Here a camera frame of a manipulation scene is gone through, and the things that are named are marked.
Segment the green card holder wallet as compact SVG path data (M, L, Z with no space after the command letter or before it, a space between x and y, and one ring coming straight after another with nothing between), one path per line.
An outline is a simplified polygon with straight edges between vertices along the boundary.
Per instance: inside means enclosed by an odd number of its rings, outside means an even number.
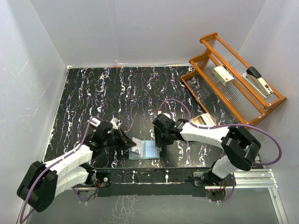
M162 151L161 147L157 147L154 140L143 140L143 155L137 155L129 150L129 159L130 160L149 160L149 159L159 159L160 152Z

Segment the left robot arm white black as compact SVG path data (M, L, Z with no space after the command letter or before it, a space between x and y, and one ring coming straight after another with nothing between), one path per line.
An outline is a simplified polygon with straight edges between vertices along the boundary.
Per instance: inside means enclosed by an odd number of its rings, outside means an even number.
M51 161L36 161L30 165L17 195L37 212L44 211L56 196L71 187L94 185L96 171L88 163L105 148L127 150L136 146L113 120L91 117L88 125L95 130L92 133L85 131L82 141L73 150Z

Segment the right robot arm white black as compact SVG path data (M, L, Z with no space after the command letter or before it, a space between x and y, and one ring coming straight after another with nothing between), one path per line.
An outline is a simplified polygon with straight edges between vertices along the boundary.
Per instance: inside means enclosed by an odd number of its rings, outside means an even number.
M251 170L261 149L261 143L241 125L196 127L186 119L173 121L162 113L157 115L152 124L155 144L158 147L168 146L180 140L206 143L224 150L225 156L215 161L207 172L189 177L190 182L220 185L236 170Z

